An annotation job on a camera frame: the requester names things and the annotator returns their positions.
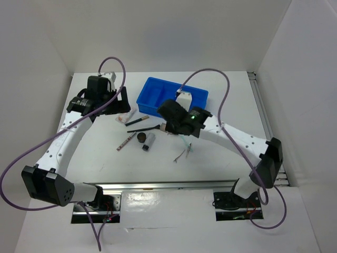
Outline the silver duckbill hair clip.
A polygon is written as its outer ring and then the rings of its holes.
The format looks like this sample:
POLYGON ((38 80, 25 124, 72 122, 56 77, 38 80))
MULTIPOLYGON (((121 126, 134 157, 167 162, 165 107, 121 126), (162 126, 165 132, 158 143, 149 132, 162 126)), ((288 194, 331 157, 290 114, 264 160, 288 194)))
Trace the silver duckbill hair clip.
POLYGON ((184 150, 180 155, 178 155, 178 156, 173 160, 173 162, 174 162, 174 163, 177 163, 178 159, 179 159, 184 153, 185 153, 185 150, 184 150))

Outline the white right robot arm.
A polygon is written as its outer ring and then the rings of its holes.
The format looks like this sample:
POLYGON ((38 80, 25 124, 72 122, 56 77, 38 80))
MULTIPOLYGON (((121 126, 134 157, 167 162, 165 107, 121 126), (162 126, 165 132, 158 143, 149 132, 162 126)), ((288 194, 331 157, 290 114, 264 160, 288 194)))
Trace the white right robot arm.
POLYGON ((165 100, 157 113, 172 134, 192 135, 216 143, 238 155, 252 166, 247 177, 239 178, 230 193, 230 201, 243 206, 259 188, 271 189, 283 163, 282 143, 277 138, 261 139, 221 123, 217 116, 200 107, 189 111, 172 99, 165 100))

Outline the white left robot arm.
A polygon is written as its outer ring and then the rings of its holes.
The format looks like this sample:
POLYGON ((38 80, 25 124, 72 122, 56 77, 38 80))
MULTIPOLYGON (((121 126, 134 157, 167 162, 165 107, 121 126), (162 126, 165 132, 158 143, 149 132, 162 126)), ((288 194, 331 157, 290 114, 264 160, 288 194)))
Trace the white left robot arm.
POLYGON ((128 112, 127 91, 116 97, 114 72, 91 75, 87 87, 72 98, 56 137, 34 166, 25 166, 22 178, 31 198, 57 206, 84 202, 90 209, 100 209, 107 198, 102 187, 92 183, 72 183, 66 179, 69 163, 85 133, 100 115, 128 112))

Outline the black makeup brush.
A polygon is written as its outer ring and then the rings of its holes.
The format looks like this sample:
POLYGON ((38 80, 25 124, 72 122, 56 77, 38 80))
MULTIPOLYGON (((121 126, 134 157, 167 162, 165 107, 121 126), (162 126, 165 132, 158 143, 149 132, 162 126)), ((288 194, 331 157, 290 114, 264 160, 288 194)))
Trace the black makeup brush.
POLYGON ((160 124, 152 126, 152 127, 148 127, 148 128, 141 128, 141 129, 135 129, 135 130, 129 130, 127 131, 127 133, 134 133, 134 132, 145 132, 145 131, 149 131, 149 130, 159 130, 161 127, 160 124))

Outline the clear blush palette case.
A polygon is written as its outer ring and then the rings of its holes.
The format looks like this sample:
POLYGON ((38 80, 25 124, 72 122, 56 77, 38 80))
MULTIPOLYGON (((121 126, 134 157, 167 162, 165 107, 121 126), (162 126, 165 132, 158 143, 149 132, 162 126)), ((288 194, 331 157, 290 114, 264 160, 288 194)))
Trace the clear blush palette case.
POLYGON ((127 124, 127 123, 129 122, 129 120, 133 117, 133 115, 135 114, 136 111, 137 111, 136 108, 131 107, 131 109, 130 109, 129 112, 119 114, 119 115, 116 117, 115 120, 116 120, 118 123, 121 123, 121 124, 127 124))

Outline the beige foundation bottle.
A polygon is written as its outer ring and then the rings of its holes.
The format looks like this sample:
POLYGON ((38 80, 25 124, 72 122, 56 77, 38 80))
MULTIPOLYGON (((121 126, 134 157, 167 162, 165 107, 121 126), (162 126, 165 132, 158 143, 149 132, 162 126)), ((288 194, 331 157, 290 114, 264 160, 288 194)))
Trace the beige foundation bottle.
POLYGON ((165 133, 169 133, 167 130, 166 130, 166 123, 162 123, 161 126, 160 126, 160 130, 165 132, 165 133))

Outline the mint green spatula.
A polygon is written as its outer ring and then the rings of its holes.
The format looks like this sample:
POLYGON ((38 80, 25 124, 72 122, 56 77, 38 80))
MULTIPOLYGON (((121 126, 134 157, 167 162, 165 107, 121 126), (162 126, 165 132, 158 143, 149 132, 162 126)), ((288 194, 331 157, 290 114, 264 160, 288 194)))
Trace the mint green spatula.
POLYGON ((186 135, 179 135, 179 137, 181 138, 182 142, 184 143, 184 145, 187 148, 191 144, 190 152, 193 152, 194 150, 193 150, 193 145, 192 145, 192 138, 190 136, 186 136, 186 135))

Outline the dark green gold mascara tube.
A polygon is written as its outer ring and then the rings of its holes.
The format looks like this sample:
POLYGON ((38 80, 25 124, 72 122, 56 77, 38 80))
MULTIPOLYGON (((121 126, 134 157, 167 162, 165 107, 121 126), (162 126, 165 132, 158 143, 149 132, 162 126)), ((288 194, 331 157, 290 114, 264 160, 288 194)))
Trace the dark green gold mascara tube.
POLYGON ((125 126, 128 127, 128 126, 130 126, 130 125, 134 125, 134 124, 136 124, 136 123, 142 122, 142 121, 147 120, 147 119, 149 119, 149 118, 150 118, 150 117, 149 117, 148 115, 146 115, 146 116, 143 116, 143 117, 138 118, 138 119, 136 119, 136 120, 133 120, 133 121, 131 121, 131 122, 127 122, 127 123, 125 124, 125 126))

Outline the clear bottle black cap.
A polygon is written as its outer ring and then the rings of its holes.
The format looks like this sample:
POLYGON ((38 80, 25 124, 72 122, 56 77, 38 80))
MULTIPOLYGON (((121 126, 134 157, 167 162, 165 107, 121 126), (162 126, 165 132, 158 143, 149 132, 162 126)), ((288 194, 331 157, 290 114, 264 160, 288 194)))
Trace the clear bottle black cap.
POLYGON ((152 145, 155 141, 155 138, 156 138, 156 136, 155 136, 154 133, 149 133, 145 142, 144 142, 144 144, 143 144, 143 146, 142 146, 142 150, 148 152, 149 149, 152 147, 152 145))

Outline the blue divided plastic bin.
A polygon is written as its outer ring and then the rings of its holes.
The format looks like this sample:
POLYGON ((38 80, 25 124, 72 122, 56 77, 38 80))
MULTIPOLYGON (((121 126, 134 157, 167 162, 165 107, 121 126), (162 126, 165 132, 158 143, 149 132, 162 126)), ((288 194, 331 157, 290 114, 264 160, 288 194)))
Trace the blue divided plastic bin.
MULTIPOLYGON (((158 107, 167 99, 176 99, 176 91, 181 87, 181 84, 149 77, 145 82, 138 98, 138 110, 141 113, 161 117, 157 113, 158 107)), ((185 85, 182 92, 191 94, 191 104, 189 109, 197 106, 205 109, 209 92, 192 86, 185 85)))

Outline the round brown cosmetic jar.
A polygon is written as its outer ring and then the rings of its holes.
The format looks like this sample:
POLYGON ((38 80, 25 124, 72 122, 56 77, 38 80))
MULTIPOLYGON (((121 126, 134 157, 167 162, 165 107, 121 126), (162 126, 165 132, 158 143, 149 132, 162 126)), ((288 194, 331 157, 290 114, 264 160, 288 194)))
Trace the round brown cosmetic jar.
POLYGON ((139 132, 136 137, 139 143, 144 143, 146 141, 146 134, 144 132, 139 132))

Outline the aluminium front rail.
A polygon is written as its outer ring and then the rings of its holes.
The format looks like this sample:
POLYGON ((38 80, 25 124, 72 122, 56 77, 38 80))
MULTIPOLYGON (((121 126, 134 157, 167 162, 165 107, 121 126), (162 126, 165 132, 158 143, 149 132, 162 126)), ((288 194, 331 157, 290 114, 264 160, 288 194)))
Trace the aluminium front rail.
POLYGON ((175 182, 134 182, 134 183, 95 183, 104 190, 122 191, 122 190, 167 190, 167 189, 231 189, 235 181, 175 181, 175 182))

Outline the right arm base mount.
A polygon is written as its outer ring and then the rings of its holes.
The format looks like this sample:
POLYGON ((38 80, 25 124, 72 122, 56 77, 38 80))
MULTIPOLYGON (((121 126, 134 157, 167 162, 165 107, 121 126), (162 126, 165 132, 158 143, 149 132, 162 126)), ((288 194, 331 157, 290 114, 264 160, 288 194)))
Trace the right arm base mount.
POLYGON ((213 197, 216 221, 249 220, 250 215, 252 219, 264 219, 257 192, 247 200, 236 200, 230 192, 214 192, 213 197))

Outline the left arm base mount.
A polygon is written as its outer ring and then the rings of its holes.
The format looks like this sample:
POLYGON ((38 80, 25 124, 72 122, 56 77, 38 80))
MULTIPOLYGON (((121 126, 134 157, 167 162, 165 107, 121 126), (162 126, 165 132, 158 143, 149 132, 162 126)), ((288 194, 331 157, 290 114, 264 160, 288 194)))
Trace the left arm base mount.
MULTIPOLYGON (((120 223, 121 192, 104 193, 103 201, 99 204, 85 202, 85 208, 88 211, 94 224, 120 223)), ((82 206, 74 204, 72 211, 71 224, 90 223, 89 217, 82 206)))

